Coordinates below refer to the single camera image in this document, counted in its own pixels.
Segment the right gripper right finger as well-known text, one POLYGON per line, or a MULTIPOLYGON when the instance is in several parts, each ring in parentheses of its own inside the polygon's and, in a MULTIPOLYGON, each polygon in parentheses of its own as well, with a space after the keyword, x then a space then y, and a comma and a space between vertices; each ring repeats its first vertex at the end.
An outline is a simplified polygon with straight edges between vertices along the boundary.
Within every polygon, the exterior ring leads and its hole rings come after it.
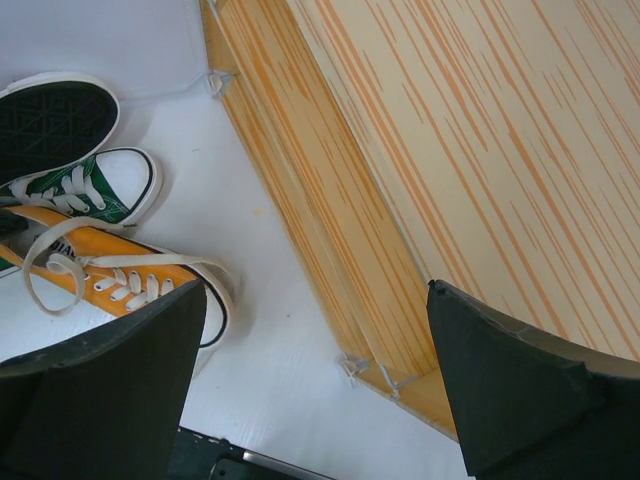
POLYGON ((469 476, 636 479, 639 364, 429 284, 431 335, 469 476))

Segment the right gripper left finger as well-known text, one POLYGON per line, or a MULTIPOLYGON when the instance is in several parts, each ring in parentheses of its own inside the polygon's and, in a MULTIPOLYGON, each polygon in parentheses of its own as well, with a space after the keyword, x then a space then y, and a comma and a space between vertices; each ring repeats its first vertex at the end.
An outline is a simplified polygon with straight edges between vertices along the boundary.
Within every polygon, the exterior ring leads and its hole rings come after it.
POLYGON ((161 479, 207 299, 191 281, 149 305, 1 364, 4 479, 161 479))

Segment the wooden shoe cabinet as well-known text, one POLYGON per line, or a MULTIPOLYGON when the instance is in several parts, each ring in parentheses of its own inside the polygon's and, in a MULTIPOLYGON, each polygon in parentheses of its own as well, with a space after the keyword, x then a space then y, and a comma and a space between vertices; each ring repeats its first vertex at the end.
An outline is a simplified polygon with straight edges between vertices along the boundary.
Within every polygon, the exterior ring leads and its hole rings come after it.
POLYGON ((639 356, 635 1, 205 1, 225 110, 344 371, 448 437, 445 280, 639 356))

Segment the green sneaker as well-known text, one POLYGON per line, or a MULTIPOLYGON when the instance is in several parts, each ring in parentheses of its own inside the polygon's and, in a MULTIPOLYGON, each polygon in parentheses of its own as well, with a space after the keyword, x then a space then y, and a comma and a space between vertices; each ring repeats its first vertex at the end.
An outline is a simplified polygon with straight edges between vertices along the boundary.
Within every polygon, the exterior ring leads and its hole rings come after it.
POLYGON ((1 185, 1 204, 46 207, 69 217, 131 226, 153 206, 162 182, 161 166, 148 153, 119 147, 8 181, 1 185))

